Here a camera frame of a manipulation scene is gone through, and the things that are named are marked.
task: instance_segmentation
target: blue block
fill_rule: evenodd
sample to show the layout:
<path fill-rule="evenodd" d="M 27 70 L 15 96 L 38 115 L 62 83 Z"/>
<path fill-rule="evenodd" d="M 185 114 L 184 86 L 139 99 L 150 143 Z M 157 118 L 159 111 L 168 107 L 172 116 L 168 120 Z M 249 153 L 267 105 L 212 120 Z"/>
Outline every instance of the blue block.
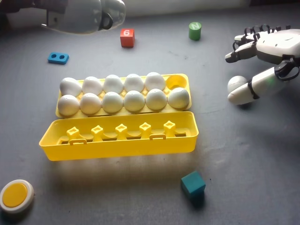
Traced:
<path fill-rule="evenodd" d="M 181 187 L 189 199 L 201 195 L 205 186 L 204 180 L 197 171 L 181 178 Z"/>
<path fill-rule="evenodd" d="M 52 52 L 48 57 L 48 62 L 56 64 L 66 64 L 69 59 L 69 55 L 66 53 Z"/>

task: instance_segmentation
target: yellow egg carton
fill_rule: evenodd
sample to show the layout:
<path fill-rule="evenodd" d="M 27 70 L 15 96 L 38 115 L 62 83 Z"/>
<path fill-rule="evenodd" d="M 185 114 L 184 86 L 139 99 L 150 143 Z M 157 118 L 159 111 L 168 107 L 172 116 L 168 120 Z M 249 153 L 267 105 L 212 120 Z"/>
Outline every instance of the yellow egg carton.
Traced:
<path fill-rule="evenodd" d="M 165 93 L 165 95 L 167 97 L 169 96 L 171 90 L 173 90 L 174 88 L 182 87 L 188 91 L 189 104 L 187 105 L 187 107 L 185 107 L 183 109 L 175 109 L 175 108 L 172 108 L 169 104 L 167 104 L 162 110 L 152 110 L 145 105 L 145 107 L 143 109 L 141 109 L 140 111 L 135 112 L 135 113 L 128 111 L 125 107 L 123 107 L 120 111 L 118 111 L 116 113 L 107 113 L 103 110 L 103 108 L 101 108 L 97 113 L 95 113 L 93 115 L 86 115 L 81 110 L 79 110 L 74 115 L 67 117 L 67 116 L 60 114 L 60 112 L 58 111 L 57 105 L 56 105 L 55 114 L 56 114 L 56 116 L 58 116 L 60 118 L 82 118 L 82 117 L 105 116 L 105 115 L 129 115 L 129 114 L 137 114 L 137 113 L 157 113 L 157 112 L 168 113 L 168 112 L 177 112 L 177 111 L 183 111 L 183 110 L 189 109 L 192 105 L 192 99 L 191 99 L 191 93 L 189 90 L 188 76 L 186 76 L 185 74 L 167 74 L 167 75 L 162 75 L 162 76 L 165 79 L 165 83 L 166 83 L 166 87 L 163 90 L 163 92 Z M 124 83 L 126 77 L 120 77 L 120 78 Z M 141 78 L 145 82 L 146 76 L 141 76 Z M 123 90 L 120 93 L 120 96 L 124 99 L 126 93 L 127 92 L 125 90 Z M 144 90 L 141 93 L 144 95 L 144 97 L 146 97 L 148 94 L 148 90 L 146 88 L 144 88 Z M 102 91 L 98 95 L 98 97 L 102 100 L 104 94 L 105 94 L 105 92 Z M 61 98 L 61 96 L 62 96 L 61 92 L 59 92 L 58 100 Z M 80 101 L 82 96 L 83 96 L 83 93 L 79 94 L 77 96 L 77 99 Z"/>
<path fill-rule="evenodd" d="M 191 152 L 192 112 L 146 113 L 54 121 L 39 145 L 51 161 Z"/>

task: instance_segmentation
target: red block with number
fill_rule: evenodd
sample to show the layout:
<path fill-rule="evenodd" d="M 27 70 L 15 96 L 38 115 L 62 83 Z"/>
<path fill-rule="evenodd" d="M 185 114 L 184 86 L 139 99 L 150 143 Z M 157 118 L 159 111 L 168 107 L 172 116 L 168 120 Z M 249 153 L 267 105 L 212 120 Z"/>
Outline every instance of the red block with number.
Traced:
<path fill-rule="evenodd" d="M 135 44 L 135 30 L 122 29 L 120 33 L 121 46 L 123 48 L 132 48 Z"/>

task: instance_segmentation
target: gray table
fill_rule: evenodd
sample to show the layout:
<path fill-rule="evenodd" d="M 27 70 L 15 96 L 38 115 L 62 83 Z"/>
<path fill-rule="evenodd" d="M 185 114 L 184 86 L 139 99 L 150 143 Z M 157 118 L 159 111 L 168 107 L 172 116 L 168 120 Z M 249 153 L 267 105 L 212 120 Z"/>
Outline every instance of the gray table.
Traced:
<path fill-rule="evenodd" d="M 228 64 L 235 35 L 268 23 L 300 28 L 300 5 L 127 19 L 133 49 L 120 29 L 87 36 L 40 28 L 0 38 L 0 188 L 15 179 L 35 189 L 30 211 L 0 224 L 266 224 L 299 223 L 300 79 L 247 109 L 231 105 L 227 83 L 273 65 L 256 57 Z M 202 38 L 188 24 L 202 23 Z M 50 52 L 70 55 L 65 66 Z M 70 76 L 185 73 L 199 137 L 188 154 L 51 162 L 38 142 L 55 117 L 59 83 Z M 180 178 L 198 170 L 207 183 L 195 209 Z"/>

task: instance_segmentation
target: white egg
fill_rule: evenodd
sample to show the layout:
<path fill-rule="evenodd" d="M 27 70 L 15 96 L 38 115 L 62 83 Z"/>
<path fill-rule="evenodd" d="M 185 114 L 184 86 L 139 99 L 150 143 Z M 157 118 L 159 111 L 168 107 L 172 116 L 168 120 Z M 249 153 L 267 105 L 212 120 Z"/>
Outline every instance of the white egg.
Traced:
<path fill-rule="evenodd" d="M 123 107 L 123 99 L 116 92 L 108 92 L 102 99 L 102 107 L 105 112 L 116 113 Z"/>
<path fill-rule="evenodd" d="M 145 98 L 140 92 L 136 90 L 131 90 L 125 95 L 124 107 L 128 111 L 136 112 L 143 109 L 144 106 L 145 106 Z"/>
<path fill-rule="evenodd" d="M 80 83 L 71 77 L 66 77 L 60 82 L 60 92 L 61 95 L 73 95 L 78 96 L 81 93 L 81 85 Z"/>
<path fill-rule="evenodd" d="M 165 80 L 163 76 L 156 72 L 148 73 L 145 80 L 145 86 L 147 90 L 152 89 L 165 89 Z"/>
<path fill-rule="evenodd" d="M 183 109 L 189 103 L 188 91 L 184 88 L 175 88 L 168 97 L 168 104 L 176 109 Z"/>
<path fill-rule="evenodd" d="M 79 101 L 73 95 L 64 95 L 58 100 L 57 108 L 60 114 L 70 116 L 79 110 Z"/>
<path fill-rule="evenodd" d="M 122 80 L 117 75 L 108 75 L 104 80 L 103 88 L 106 93 L 112 91 L 120 94 L 124 86 Z"/>
<path fill-rule="evenodd" d="M 82 91 L 84 94 L 86 93 L 93 93 L 95 95 L 98 95 L 102 92 L 103 87 L 99 79 L 89 76 L 84 79 L 82 84 Z"/>
<path fill-rule="evenodd" d="M 124 89 L 127 92 L 131 90 L 141 92 L 142 90 L 144 90 L 144 82 L 139 75 L 129 74 L 125 79 Z"/>
<path fill-rule="evenodd" d="M 94 114 L 101 109 L 101 106 L 101 100 L 93 93 L 86 93 L 80 99 L 80 109 L 85 114 Z"/>
<path fill-rule="evenodd" d="M 167 97 L 160 89 L 152 89 L 146 96 L 146 105 L 152 110 L 160 110 L 167 104 Z"/>
<path fill-rule="evenodd" d="M 237 89 L 238 87 L 247 83 L 247 79 L 243 76 L 234 76 L 231 78 L 227 85 L 228 93 L 232 92 L 233 90 Z"/>

